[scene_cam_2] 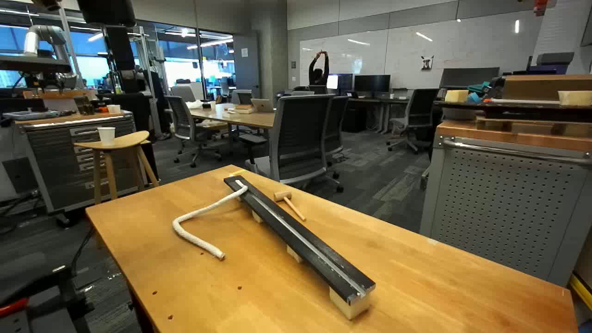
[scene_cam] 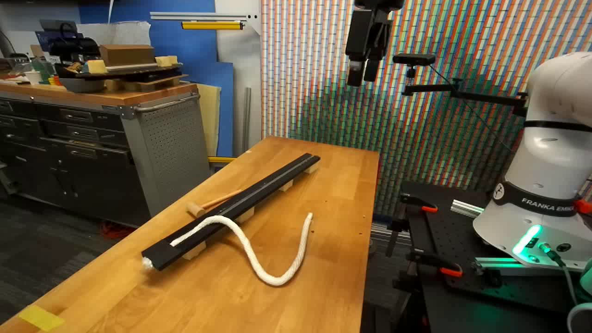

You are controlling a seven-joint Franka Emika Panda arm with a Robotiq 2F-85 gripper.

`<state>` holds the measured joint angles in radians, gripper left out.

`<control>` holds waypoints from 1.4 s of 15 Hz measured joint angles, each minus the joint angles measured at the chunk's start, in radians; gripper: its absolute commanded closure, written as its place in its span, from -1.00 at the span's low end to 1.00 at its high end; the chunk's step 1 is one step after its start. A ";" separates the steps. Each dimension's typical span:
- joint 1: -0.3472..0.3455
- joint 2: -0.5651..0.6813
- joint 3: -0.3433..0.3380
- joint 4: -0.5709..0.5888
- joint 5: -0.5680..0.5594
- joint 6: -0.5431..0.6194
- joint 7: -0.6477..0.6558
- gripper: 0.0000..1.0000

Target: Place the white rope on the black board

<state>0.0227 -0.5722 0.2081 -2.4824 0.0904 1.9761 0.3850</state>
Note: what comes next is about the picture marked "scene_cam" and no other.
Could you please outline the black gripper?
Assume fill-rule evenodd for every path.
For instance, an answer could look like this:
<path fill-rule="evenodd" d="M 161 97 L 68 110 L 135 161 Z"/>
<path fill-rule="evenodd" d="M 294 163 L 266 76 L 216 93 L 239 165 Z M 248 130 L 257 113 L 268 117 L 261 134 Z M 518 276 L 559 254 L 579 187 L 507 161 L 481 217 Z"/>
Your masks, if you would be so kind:
<path fill-rule="evenodd" d="M 348 85 L 361 85 L 363 61 L 366 61 L 364 82 L 376 82 L 390 36 L 389 15 L 401 10 L 403 4 L 405 0 L 353 0 L 346 43 Z"/>

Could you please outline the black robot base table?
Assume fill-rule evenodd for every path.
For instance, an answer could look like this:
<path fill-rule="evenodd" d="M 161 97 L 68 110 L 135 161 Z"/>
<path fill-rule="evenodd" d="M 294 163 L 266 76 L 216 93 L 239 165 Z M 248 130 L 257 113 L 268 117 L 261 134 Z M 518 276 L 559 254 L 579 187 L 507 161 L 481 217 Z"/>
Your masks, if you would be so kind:
<path fill-rule="evenodd" d="M 481 193 L 411 182 L 401 185 L 401 193 L 438 208 L 427 215 L 400 202 L 413 248 L 438 254 L 464 270 L 461 280 L 453 280 L 416 263 L 420 313 L 429 333 L 568 333 L 574 304 L 590 304 L 577 272 L 570 274 L 575 291 L 570 296 L 557 265 L 522 267 L 475 235 L 472 219 L 457 204 L 483 208 Z"/>

